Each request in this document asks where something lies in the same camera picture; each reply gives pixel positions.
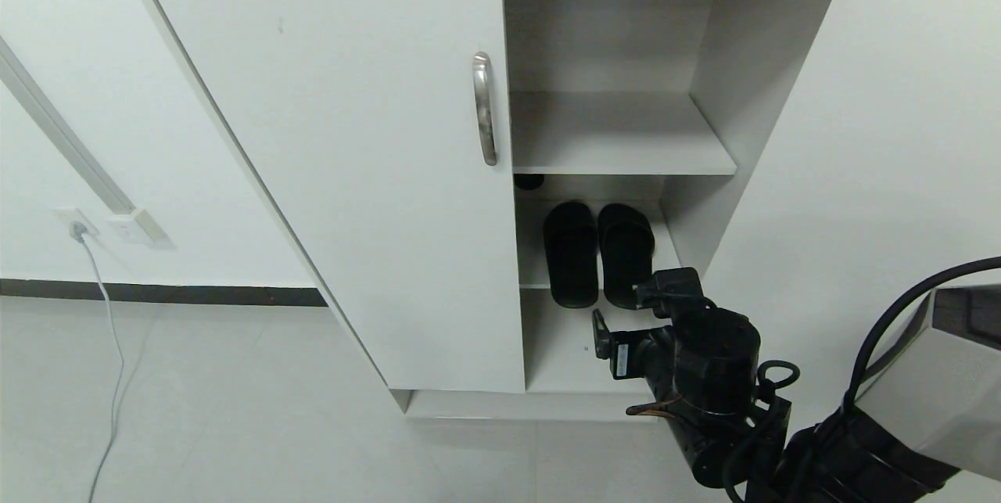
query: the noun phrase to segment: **white cord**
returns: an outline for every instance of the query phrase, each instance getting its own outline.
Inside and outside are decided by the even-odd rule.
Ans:
[[[93,503],[94,491],[97,489],[97,479],[101,477],[101,469],[104,468],[104,461],[107,460],[108,453],[111,452],[111,445],[115,443],[115,436],[118,436],[118,412],[115,411],[115,404],[118,402],[118,388],[121,386],[122,375],[125,373],[125,357],[122,356],[122,348],[118,344],[118,333],[115,332],[115,319],[111,315],[111,299],[108,298],[107,289],[104,289],[104,281],[101,280],[101,273],[97,270],[97,261],[94,261],[94,254],[90,252],[87,241],[83,238],[87,232],[86,227],[81,229],[74,223],[74,226],[71,227],[70,235],[83,245],[83,249],[87,252],[87,257],[90,259],[90,266],[94,269],[94,278],[97,280],[97,286],[101,289],[101,296],[104,297],[104,307],[107,308],[108,327],[111,328],[111,338],[115,340],[115,350],[118,351],[118,380],[115,382],[115,392],[111,396],[111,434],[108,437],[108,446],[104,449],[103,456],[101,456],[101,463],[97,464],[94,479],[90,482],[90,496],[87,498],[88,503]]]

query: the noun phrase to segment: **black slipper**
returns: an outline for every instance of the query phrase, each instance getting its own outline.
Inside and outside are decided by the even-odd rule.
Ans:
[[[653,276],[654,231],[647,216],[621,203],[598,214],[598,234],[605,268],[605,298],[613,306],[637,310],[633,287]]]
[[[543,225],[546,263],[553,300],[564,308],[589,308],[598,302],[598,228],[595,216],[579,201],[553,208]]]

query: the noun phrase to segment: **metal door handle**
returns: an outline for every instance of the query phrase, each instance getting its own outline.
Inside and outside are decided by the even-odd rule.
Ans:
[[[483,162],[497,163],[497,149],[493,144],[493,114],[490,110],[490,57],[483,51],[472,56],[472,94],[476,100],[476,123],[479,125],[479,147]]]

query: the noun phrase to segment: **closed cabinet door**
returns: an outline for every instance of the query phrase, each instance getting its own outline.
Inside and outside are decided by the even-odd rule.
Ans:
[[[707,294],[803,366],[815,419],[898,296],[998,254],[1001,0],[832,0]]]
[[[524,391],[503,1],[158,2],[387,385]]]

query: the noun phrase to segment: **black baseboard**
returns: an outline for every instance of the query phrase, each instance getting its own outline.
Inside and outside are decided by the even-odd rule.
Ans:
[[[223,306],[292,306],[323,308],[326,302],[314,288],[254,288],[240,286],[152,286],[109,284],[105,288],[115,302],[149,304],[204,304]],[[0,296],[103,300],[92,282],[0,280]]]

